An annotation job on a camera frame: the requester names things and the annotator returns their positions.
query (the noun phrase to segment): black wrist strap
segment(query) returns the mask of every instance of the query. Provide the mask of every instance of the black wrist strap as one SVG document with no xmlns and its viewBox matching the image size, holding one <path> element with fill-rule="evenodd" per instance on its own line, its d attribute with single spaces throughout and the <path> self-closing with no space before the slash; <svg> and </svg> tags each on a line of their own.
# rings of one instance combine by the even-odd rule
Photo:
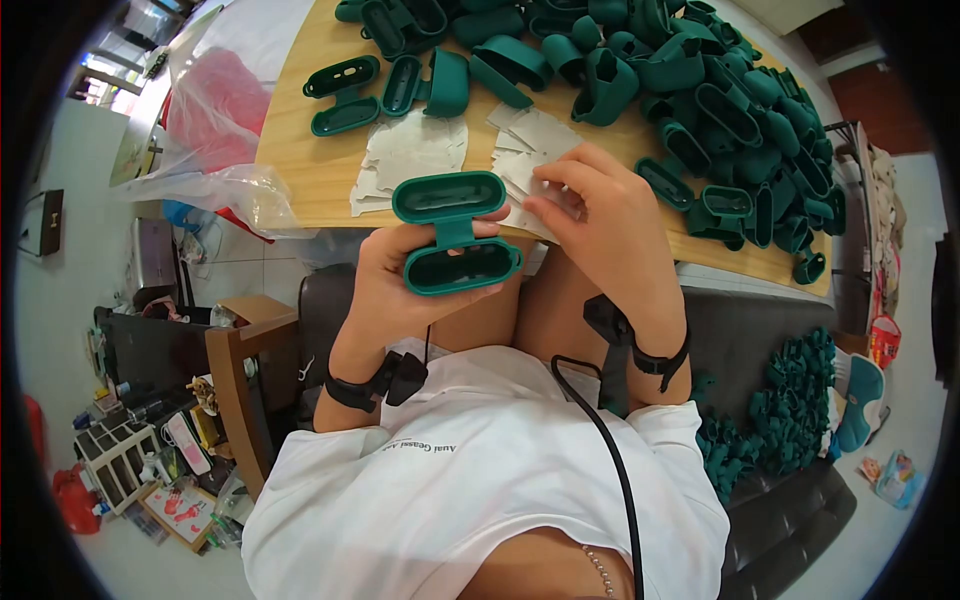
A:
<svg viewBox="0 0 960 600">
<path fill-rule="evenodd" d="M 651 356 L 647 354 L 640 348 L 636 347 L 636 337 L 631 342 L 631 346 L 634 349 L 634 364 L 638 369 L 643 372 L 648 372 L 652 375 L 663 375 L 663 380 L 660 382 L 660 393 L 663 394 L 666 392 L 667 386 L 670 385 L 670 379 L 673 379 L 673 375 L 684 363 L 686 356 L 689 354 L 690 325 L 686 327 L 684 345 L 680 347 L 680 351 L 677 352 L 673 358 Z"/>
<path fill-rule="evenodd" d="M 666 392 L 670 379 L 686 360 L 690 348 L 690 326 L 686 327 L 684 344 L 672 358 L 651 356 L 636 346 L 634 328 L 606 295 L 601 294 L 584 302 L 584 321 L 600 334 L 611 346 L 630 344 L 634 351 L 634 364 L 638 369 L 652 375 L 662 375 L 660 393 Z"/>
<path fill-rule="evenodd" d="M 385 396 L 387 404 L 399 406 L 419 391 L 425 381 L 426 367 L 417 356 L 407 352 L 401 357 L 391 350 L 366 383 L 348 383 L 337 379 L 330 375 L 330 367 L 327 365 L 324 387 L 334 400 L 369 414 L 376 410 L 374 396 Z"/>
</svg>

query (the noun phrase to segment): silver chain necklace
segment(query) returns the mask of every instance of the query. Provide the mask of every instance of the silver chain necklace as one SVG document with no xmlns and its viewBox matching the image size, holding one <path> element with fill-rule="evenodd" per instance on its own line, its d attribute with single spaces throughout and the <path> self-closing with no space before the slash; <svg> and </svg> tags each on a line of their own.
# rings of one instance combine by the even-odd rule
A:
<svg viewBox="0 0 960 600">
<path fill-rule="evenodd" d="M 607 572 L 607 569 L 600 564 L 600 559 L 596 557 L 596 554 L 593 552 L 593 550 L 590 550 L 588 545 L 582 544 L 580 547 L 583 548 L 584 552 L 587 553 L 587 558 L 593 562 L 593 566 L 597 567 L 597 570 L 600 571 L 600 576 L 603 577 L 603 584 L 607 586 L 607 597 L 614 598 L 615 596 L 613 596 L 612 588 L 613 582 L 610 580 L 610 574 Z"/>
</svg>

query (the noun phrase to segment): wooden table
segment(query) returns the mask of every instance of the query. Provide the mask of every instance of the wooden table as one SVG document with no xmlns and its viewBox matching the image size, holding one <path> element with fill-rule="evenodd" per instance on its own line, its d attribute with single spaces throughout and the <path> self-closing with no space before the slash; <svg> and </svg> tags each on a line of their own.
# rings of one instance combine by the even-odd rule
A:
<svg viewBox="0 0 960 600">
<path fill-rule="evenodd" d="M 376 44 L 360 37 L 360 24 L 337 21 L 333 17 L 333 8 L 332 2 L 316 2 L 300 27 L 276 83 L 274 98 L 260 136 L 256 162 L 276 168 L 293 194 L 291 206 L 305 228 L 395 225 L 399 220 L 389 210 L 367 212 L 359 217 L 350 216 L 349 192 L 356 182 L 360 162 L 366 152 L 368 128 L 331 137 L 316 137 L 310 132 L 310 119 L 317 111 L 330 108 L 333 98 L 315 100 L 305 97 L 302 87 L 307 78 L 314 71 L 341 60 L 365 54 L 379 56 Z M 536 43 L 532 38 L 526 41 Z M 443 48 L 469 56 L 452 39 L 445 42 Z M 428 77 L 428 59 L 429 53 L 423 57 L 424 78 Z M 758 64 L 783 68 L 778 60 L 766 53 Z M 379 79 L 367 85 L 361 94 L 379 96 L 389 68 L 390 64 L 382 60 Z M 636 103 L 631 104 L 613 125 L 597 128 L 570 121 L 570 108 L 577 90 L 560 78 L 554 78 L 552 85 L 543 93 L 533 93 L 525 87 L 523 91 L 533 98 L 536 108 L 558 117 L 585 140 L 606 148 L 631 169 L 642 156 L 663 158 L 665 154 L 655 128 L 640 116 Z M 470 104 L 464 115 L 469 128 L 464 171 L 490 170 L 497 131 L 484 121 L 499 103 L 479 83 L 470 84 Z M 698 194 L 707 183 L 705 180 L 686 181 Z M 799 285 L 791 276 L 794 257 L 772 245 L 761 250 L 748 243 L 740 252 L 730 252 L 720 242 L 689 237 L 684 216 L 664 203 L 660 203 L 660 216 L 677 260 L 766 279 L 817 296 L 827 294 L 830 281 L 828 273 L 811 285 Z M 269 219 L 264 225 L 270 228 Z M 519 229 L 508 229 L 505 233 L 530 235 Z M 813 250 L 823 252 L 827 264 L 830 264 L 828 235 L 818 231 Z"/>
</svg>

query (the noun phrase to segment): white t-shirt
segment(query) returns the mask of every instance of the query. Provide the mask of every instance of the white t-shirt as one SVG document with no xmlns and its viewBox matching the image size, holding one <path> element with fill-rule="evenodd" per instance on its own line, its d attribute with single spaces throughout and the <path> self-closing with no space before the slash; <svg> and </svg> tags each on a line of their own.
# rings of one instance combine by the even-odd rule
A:
<svg viewBox="0 0 960 600">
<path fill-rule="evenodd" d="M 539 360 L 485 347 L 428 368 L 381 426 L 287 437 L 243 535 L 258 598 L 456 598 L 500 542 L 536 527 L 632 565 L 610 452 Z M 630 476 L 645 597 L 715 598 L 730 523 L 696 406 L 599 414 Z"/>
</svg>

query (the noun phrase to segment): tiled floor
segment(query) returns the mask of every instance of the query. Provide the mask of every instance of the tiled floor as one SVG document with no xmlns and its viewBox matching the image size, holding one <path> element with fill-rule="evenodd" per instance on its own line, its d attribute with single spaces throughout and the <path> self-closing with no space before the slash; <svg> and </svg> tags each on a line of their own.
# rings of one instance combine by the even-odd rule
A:
<svg viewBox="0 0 960 600">
<path fill-rule="evenodd" d="M 209 262 L 191 267 L 190 282 L 198 306 L 213 306 L 233 296 L 266 294 L 297 306 L 300 281 L 309 271 L 297 259 L 293 243 L 276 240 L 265 244 L 229 221 L 216 217 L 204 228 L 201 243 Z"/>
</svg>

